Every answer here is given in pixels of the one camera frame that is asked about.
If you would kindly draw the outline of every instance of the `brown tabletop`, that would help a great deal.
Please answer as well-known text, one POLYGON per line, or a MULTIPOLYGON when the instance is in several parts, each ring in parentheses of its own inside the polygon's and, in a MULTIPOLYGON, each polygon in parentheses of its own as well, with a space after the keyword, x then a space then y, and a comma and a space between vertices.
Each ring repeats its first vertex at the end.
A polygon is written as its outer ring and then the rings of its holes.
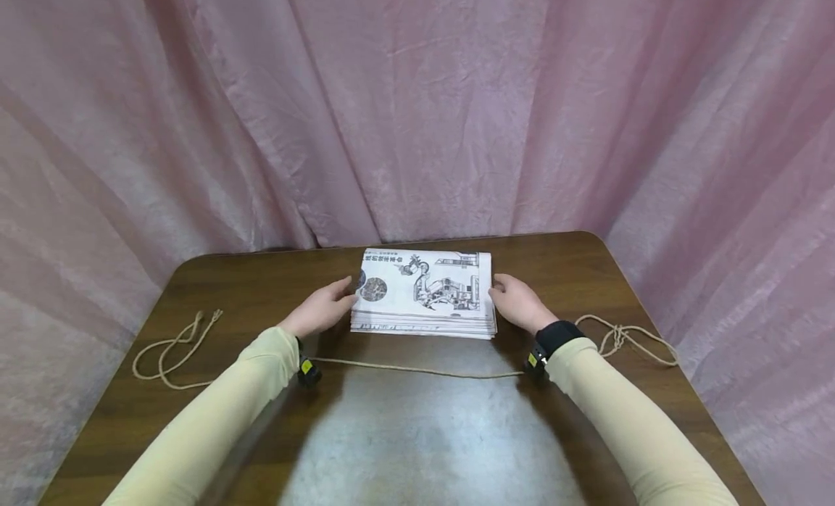
MULTIPOLYGON (((527 281, 562 319, 594 313, 612 323, 652 321, 602 241, 584 232, 405 244, 483 250, 495 272, 527 281)), ((261 330, 308 293, 357 274, 363 248, 209 255, 171 277, 43 505, 95 505, 199 389, 138 381, 130 365, 176 335, 197 310, 224 310, 200 350, 173 376, 214 378, 261 330)), ((599 342, 603 328, 582 325, 599 342)), ((499 373, 520 369, 531 340, 499 319, 493 341, 349 333, 320 338, 318 354, 365 362, 499 373)), ((664 347, 636 338, 666 356, 664 347)), ((624 348, 610 362, 674 420, 742 505, 760 505, 696 393, 678 368, 624 348)), ((141 366, 153 372, 155 361, 141 366)), ((317 389, 292 387, 265 412, 218 476, 208 502, 224 505, 631 505, 623 474, 573 403, 527 378, 462 380, 320 365, 317 389)))

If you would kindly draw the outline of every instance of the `pink curtain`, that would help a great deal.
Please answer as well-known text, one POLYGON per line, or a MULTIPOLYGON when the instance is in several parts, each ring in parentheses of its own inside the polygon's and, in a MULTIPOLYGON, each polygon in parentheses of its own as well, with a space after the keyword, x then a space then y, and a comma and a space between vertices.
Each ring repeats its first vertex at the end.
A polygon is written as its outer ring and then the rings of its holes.
POLYGON ((833 11, 0 0, 0 502, 37 500, 187 258, 584 229, 764 498, 828 504, 833 11))

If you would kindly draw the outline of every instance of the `long sleeve shirt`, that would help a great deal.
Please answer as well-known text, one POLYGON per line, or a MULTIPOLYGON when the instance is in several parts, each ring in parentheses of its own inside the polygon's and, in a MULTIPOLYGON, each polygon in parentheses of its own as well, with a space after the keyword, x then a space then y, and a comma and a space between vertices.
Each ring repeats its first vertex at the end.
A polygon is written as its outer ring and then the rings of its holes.
MULTIPOLYGON (((106 505, 193 505, 232 446, 298 370, 296 339, 262 332, 161 432, 106 505)), ((725 484, 655 403, 577 338, 549 359, 551 381, 594 424, 641 506, 736 505, 725 484)))

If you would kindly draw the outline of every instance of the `newspaper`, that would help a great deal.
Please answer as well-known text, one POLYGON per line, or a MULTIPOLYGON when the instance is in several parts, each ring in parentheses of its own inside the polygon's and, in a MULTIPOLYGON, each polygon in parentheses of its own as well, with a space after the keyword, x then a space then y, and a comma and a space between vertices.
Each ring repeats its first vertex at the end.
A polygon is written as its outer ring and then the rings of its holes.
POLYGON ((490 339, 487 252, 366 249, 351 329, 359 332, 490 339))

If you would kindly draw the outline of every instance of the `circular photo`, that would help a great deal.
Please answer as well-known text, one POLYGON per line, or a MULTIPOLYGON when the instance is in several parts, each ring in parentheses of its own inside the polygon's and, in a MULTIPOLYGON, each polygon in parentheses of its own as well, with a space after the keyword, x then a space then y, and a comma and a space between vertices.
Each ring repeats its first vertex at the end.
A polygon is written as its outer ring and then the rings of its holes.
POLYGON ((360 296, 367 302, 379 302, 389 290, 386 282, 380 278, 369 278, 360 289, 360 296))

